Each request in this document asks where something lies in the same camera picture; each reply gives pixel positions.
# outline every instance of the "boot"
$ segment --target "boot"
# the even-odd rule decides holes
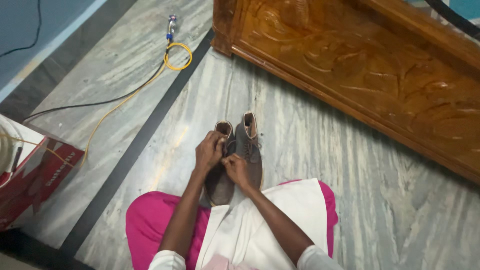
[[[263,184],[262,156],[258,143],[257,122],[253,112],[244,113],[242,121],[235,129],[236,153],[247,161],[250,182],[259,190]]]
[[[215,131],[227,136],[223,148],[223,157],[235,153],[235,136],[230,122],[220,121],[215,125]],[[233,197],[235,183],[228,177],[227,171],[221,162],[210,170],[205,179],[205,194],[212,206],[229,204]]]

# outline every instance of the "blue wall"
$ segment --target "blue wall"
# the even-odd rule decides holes
[[[37,44],[0,58],[0,89],[95,0],[40,0],[42,28]],[[37,0],[0,0],[0,53],[26,47],[35,39]]]

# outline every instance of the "floor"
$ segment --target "floor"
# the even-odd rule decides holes
[[[138,0],[36,111],[120,96],[150,76],[166,45],[164,22],[192,51],[211,27],[209,0]],[[172,51],[171,61],[186,57]],[[105,119],[86,164],[23,230],[58,248],[178,72],[165,70]],[[30,123],[84,148],[115,104],[53,112]],[[143,149],[75,257],[97,270],[132,269],[125,212],[139,195],[181,195],[194,149],[219,120],[256,114],[264,187],[316,177],[336,196],[334,259],[353,269],[479,269],[480,191],[352,117],[239,58],[210,49]],[[232,205],[243,199],[236,190]]]

